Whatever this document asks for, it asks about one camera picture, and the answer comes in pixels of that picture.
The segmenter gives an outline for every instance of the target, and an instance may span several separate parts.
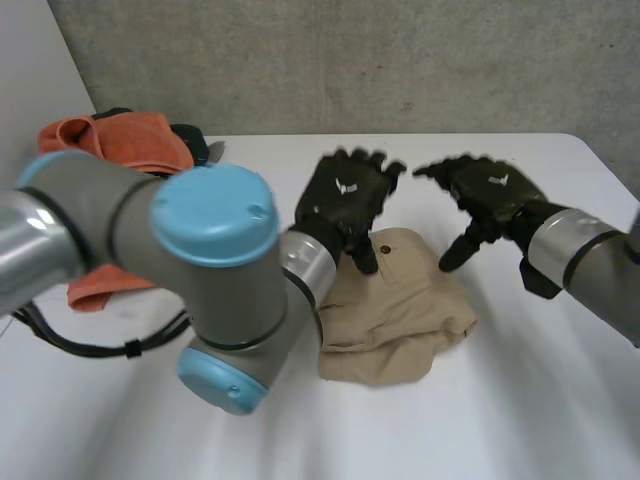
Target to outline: gloved hand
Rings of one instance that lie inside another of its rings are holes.
[[[439,267],[451,272],[462,266],[483,242],[512,238],[512,220],[525,204],[546,203],[540,189],[518,169],[488,157],[447,158],[419,167],[414,177],[433,178],[451,193],[458,208],[471,215],[471,224],[440,258]]]
[[[382,170],[385,159],[382,152],[362,149],[322,157],[295,212],[296,225],[318,220],[321,228],[340,232],[341,246],[364,274],[378,271],[368,232],[407,169],[394,161]]]

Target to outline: gray robot arm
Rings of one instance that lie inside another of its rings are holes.
[[[535,231],[527,257],[536,270],[640,347],[638,220],[625,234],[581,210],[561,210]]]
[[[271,192],[232,165],[168,180],[81,151],[49,154],[0,193],[1,313],[114,264],[174,291],[196,336],[177,373],[228,412],[253,411],[336,276],[331,254],[279,234]]]

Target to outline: table surface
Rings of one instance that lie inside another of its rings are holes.
[[[315,162],[337,145],[386,150],[410,169],[447,155],[513,162],[555,203],[628,229],[636,199],[579,139],[561,134],[209,137],[224,162],[271,185],[282,226]],[[405,175],[374,229],[408,227],[438,252],[469,218],[433,182]],[[135,361],[83,360],[14,322],[0,339],[0,478],[628,479],[640,471],[640,352],[566,293],[527,293],[520,253],[485,246],[454,275],[481,316],[420,382],[369,388],[318,378],[302,336],[251,416],[184,388],[173,369],[188,332]],[[119,344],[163,324],[180,301],[154,290],[78,315],[66,290],[39,299],[64,335]],[[7,320],[0,323],[0,330]]]

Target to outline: gray concrete wall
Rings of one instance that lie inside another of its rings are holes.
[[[49,0],[98,110],[207,134],[565,132],[640,193],[638,0]]]
[[[93,106],[46,0],[0,0],[0,188],[33,160],[42,127],[81,113]]]

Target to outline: orange cloth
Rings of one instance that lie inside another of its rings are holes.
[[[40,153],[77,148],[140,172],[173,174],[193,167],[193,157],[161,113],[121,113],[94,120],[71,117],[45,127],[38,135]],[[154,285],[112,265],[71,282],[69,306],[78,312],[103,310],[114,292]]]

